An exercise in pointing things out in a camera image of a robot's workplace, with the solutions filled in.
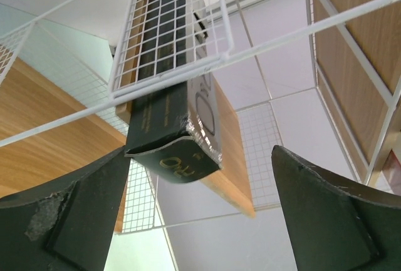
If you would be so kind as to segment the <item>silver WR toothpaste box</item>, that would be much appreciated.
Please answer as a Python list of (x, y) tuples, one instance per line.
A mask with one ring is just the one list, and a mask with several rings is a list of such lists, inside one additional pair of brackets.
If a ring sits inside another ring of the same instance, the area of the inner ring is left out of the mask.
[[(204, 0), (149, 0), (138, 78), (207, 56)], [(214, 77), (202, 74), (133, 101), (125, 154), (171, 183), (222, 168)]]

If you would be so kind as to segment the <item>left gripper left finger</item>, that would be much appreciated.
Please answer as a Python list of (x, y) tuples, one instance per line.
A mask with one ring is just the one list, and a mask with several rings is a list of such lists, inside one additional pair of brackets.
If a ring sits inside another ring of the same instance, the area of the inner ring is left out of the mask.
[(128, 177), (122, 147), (1, 198), (1, 270), (103, 270)]

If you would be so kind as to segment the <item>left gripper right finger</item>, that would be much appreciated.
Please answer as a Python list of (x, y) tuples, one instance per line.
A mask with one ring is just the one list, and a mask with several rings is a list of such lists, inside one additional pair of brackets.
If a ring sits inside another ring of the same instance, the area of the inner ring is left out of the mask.
[(400, 196), (283, 146), (271, 162), (298, 270), (400, 270)]

